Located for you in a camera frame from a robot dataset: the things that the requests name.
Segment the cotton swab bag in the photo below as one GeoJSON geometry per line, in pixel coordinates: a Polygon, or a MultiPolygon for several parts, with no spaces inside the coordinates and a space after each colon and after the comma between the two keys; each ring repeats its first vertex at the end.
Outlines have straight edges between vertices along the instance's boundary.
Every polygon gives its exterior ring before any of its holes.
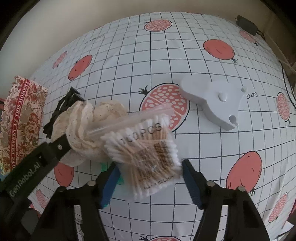
{"type": "Polygon", "coordinates": [[[128,200],[145,199],[180,178],[182,165],[170,130],[173,114],[169,104],[160,104],[105,120],[87,131],[92,141],[102,141],[103,150],[117,164],[128,200]]]}

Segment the cream lace scrunchie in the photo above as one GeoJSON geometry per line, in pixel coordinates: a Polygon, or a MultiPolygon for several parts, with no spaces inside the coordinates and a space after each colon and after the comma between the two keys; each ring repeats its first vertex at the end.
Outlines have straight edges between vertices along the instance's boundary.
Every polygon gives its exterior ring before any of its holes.
{"type": "Polygon", "coordinates": [[[77,101],[65,112],[61,113],[53,124],[51,141],[66,135],[71,149],[61,158],[61,163],[75,167],[85,161],[107,162],[103,142],[92,140],[88,131],[98,128],[101,123],[126,116],[127,111],[123,104],[116,100],[102,102],[93,107],[89,101],[77,101]]]}

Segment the black power adapter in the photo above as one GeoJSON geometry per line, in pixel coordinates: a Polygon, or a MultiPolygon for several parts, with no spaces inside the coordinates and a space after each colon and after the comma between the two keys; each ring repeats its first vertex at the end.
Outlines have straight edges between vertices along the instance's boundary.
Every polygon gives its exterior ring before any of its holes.
{"type": "Polygon", "coordinates": [[[258,32],[258,27],[252,21],[241,15],[236,17],[236,25],[253,36],[255,36],[258,32]]]}

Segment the black claw hand toy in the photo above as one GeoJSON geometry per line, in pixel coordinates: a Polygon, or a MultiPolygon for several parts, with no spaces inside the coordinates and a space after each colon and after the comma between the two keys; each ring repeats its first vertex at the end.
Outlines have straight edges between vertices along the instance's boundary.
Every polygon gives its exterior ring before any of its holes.
{"type": "Polygon", "coordinates": [[[75,102],[84,101],[81,97],[80,92],[75,88],[71,87],[68,93],[59,100],[56,109],[51,115],[49,122],[44,126],[43,133],[46,134],[47,138],[51,138],[53,132],[53,125],[58,116],[69,109],[75,102]]]}

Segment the pomegranate grid tablecloth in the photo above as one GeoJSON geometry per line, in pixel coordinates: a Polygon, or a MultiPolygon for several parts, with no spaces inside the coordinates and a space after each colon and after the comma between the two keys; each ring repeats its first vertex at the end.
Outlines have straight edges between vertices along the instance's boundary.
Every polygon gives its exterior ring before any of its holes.
{"type": "Polygon", "coordinates": [[[295,202],[295,100],[263,40],[216,16],[148,13],[82,35],[31,79],[48,89],[44,123],[70,88],[93,106],[117,100],[129,113],[171,104],[179,156],[221,187],[245,186],[270,238],[282,232],[295,202]],[[187,75],[249,89],[237,128],[221,129],[180,96],[187,75]]]}

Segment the white plastic bracket piece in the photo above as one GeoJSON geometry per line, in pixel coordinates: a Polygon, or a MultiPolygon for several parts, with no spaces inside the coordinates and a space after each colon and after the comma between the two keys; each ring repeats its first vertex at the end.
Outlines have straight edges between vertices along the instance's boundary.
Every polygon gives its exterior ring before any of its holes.
{"type": "Polygon", "coordinates": [[[226,131],[238,126],[241,102],[247,87],[237,88],[225,81],[207,81],[192,75],[182,79],[179,92],[185,99],[201,106],[205,117],[226,131]]]}

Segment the floral pink gift box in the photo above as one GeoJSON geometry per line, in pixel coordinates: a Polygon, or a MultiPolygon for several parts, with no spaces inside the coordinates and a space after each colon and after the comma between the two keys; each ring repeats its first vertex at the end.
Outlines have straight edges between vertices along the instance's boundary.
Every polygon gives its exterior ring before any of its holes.
{"type": "Polygon", "coordinates": [[[1,175],[14,169],[38,146],[48,89],[16,76],[1,114],[1,175]]]}

